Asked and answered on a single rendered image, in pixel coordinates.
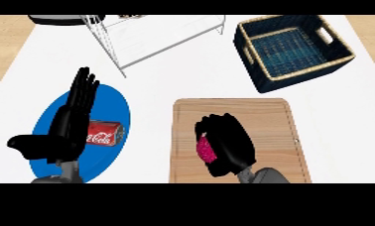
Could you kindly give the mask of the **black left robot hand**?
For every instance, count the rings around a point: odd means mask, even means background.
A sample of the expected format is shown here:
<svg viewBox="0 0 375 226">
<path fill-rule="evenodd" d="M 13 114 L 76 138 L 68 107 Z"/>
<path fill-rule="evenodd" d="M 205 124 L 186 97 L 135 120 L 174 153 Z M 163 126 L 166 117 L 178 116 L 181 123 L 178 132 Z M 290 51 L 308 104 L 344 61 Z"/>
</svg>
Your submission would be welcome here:
<svg viewBox="0 0 375 226">
<path fill-rule="evenodd" d="M 72 82 L 66 104 L 59 108 L 47 135 L 17 135 L 7 147 L 17 150 L 26 160 L 45 159 L 48 164 L 75 161 L 84 151 L 90 114 L 99 81 L 90 69 L 81 67 Z"/>
</svg>

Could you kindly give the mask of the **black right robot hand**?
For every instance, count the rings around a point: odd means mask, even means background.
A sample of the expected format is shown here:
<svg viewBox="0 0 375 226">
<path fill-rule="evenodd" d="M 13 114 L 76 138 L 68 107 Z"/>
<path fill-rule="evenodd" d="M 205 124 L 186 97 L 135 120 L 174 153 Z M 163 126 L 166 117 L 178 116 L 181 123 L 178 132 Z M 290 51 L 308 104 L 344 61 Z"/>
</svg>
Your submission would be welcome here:
<svg viewBox="0 0 375 226">
<path fill-rule="evenodd" d="M 212 177 L 224 176 L 228 172 L 239 174 L 257 162 L 251 137 L 233 115 L 203 116 L 194 124 L 194 134 L 196 138 L 206 137 L 217 156 L 205 163 Z"/>
</svg>

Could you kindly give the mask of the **pink cupcake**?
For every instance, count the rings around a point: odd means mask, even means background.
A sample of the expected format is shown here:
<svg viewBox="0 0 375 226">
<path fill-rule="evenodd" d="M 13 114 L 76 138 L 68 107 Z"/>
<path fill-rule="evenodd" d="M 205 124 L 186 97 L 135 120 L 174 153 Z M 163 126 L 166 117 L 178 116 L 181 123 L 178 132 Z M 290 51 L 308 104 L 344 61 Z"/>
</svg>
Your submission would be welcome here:
<svg viewBox="0 0 375 226">
<path fill-rule="evenodd" d="M 206 139 L 206 134 L 202 134 L 196 143 L 196 153 L 200 158 L 200 160 L 209 164 L 215 159 L 217 155 L 214 153 L 214 150 L 211 148 L 208 139 Z"/>
</svg>

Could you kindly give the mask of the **wooden cutting board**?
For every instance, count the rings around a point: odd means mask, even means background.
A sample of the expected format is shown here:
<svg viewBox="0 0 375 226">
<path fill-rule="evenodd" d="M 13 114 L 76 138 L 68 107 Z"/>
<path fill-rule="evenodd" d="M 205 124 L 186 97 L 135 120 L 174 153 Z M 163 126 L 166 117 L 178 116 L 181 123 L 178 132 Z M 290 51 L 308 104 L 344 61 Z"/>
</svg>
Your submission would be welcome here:
<svg viewBox="0 0 375 226">
<path fill-rule="evenodd" d="M 211 177 L 196 155 L 194 124 L 203 116 L 230 113 L 255 146 L 252 171 L 274 168 L 292 183 L 310 183 L 288 103 L 280 98 L 178 99 L 172 106 L 169 181 L 172 183 L 237 183 L 228 173 Z"/>
</svg>

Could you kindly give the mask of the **dark blue wicker basket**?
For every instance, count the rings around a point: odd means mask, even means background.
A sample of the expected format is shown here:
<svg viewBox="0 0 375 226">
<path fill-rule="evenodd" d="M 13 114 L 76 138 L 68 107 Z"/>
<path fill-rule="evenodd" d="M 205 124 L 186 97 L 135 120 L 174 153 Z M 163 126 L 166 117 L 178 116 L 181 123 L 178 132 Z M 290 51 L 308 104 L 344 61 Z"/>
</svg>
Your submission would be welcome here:
<svg viewBox="0 0 375 226">
<path fill-rule="evenodd" d="M 320 15 L 245 20 L 233 44 L 259 93 L 330 74 L 354 59 L 351 48 Z"/>
</svg>

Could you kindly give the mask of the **blue oval placemat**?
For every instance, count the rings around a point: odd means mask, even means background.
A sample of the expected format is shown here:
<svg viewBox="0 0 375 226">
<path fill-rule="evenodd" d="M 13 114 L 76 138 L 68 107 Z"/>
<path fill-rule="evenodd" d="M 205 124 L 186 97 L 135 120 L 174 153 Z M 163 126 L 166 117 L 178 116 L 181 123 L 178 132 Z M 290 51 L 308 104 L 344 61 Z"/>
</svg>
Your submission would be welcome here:
<svg viewBox="0 0 375 226">
<path fill-rule="evenodd" d="M 60 95 L 45 108 L 34 127 L 32 135 L 47 135 L 51 121 L 60 106 L 66 103 L 69 91 Z M 121 93 L 110 86 L 101 84 L 96 90 L 93 102 L 91 120 L 118 122 L 122 125 L 121 140 L 112 147 L 87 145 L 79 156 L 79 176 L 84 182 L 94 179 L 112 164 L 125 143 L 130 127 L 130 111 Z M 62 173 L 62 169 L 47 164 L 47 160 L 31 160 L 31 169 L 35 177 L 44 177 Z"/>
</svg>

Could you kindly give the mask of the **red soda can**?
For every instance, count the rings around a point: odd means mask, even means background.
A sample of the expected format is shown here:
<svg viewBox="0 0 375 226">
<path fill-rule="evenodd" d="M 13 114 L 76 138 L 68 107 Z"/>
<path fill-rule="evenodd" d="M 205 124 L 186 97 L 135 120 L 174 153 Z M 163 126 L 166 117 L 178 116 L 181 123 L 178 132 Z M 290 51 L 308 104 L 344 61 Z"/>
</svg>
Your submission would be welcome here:
<svg viewBox="0 0 375 226">
<path fill-rule="evenodd" d="M 122 139 L 124 129 L 119 122 L 90 121 L 87 143 L 113 147 Z"/>
</svg>

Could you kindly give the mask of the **dark round pan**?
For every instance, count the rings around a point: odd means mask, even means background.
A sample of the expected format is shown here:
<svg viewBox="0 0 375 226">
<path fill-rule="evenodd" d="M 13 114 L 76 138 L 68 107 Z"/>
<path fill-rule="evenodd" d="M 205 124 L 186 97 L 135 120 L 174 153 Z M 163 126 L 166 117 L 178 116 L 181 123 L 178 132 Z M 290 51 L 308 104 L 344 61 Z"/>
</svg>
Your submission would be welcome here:
<svg viewBox="0 0 375 226">
<path fill-rule="evenodd" d="M 75 26 L 85 23 L 79 15 L 29 15 L 28 18 L 39 25 Z"/>
</svg>

